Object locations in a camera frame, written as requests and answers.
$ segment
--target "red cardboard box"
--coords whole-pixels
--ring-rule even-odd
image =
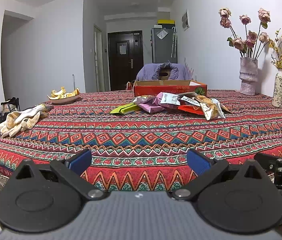
[[[180,94],[186,92],[195,92],[196,89],[202,88],[205,96],[207,96],[208,86],[193,80],[152,80],[152,81],[136,81],[134,83],[134,96],[154,95],[160,92],[168,92],[172,94]]]

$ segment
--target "white logo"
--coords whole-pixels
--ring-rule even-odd
[[[142,198],[142,197],[143,197],[143,194],[141,194],[141,193],[135,194],[135,197],[137,197],[137,198]]]

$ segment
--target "purple jacket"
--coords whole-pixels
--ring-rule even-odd
[[[169,80],[191,80],[189,71],[182,64],[176,63],[150,63],[145,64],[137,74],[136,81],[159,80],[161,68],[170,67]]]

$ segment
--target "fruit bowl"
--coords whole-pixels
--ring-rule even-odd
[[[71,102],[74,102],[80,95],[79,89],[75,89],[71,93],[66,93],[64,87],[61,87],[60,91],[52,90],[51,97],[48,96],[50,102],[54,105],[64,105]]]

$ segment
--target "dark brown door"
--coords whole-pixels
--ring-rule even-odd
[[[142,31],[108,33],[111,90],[124,90],[143,67]]]

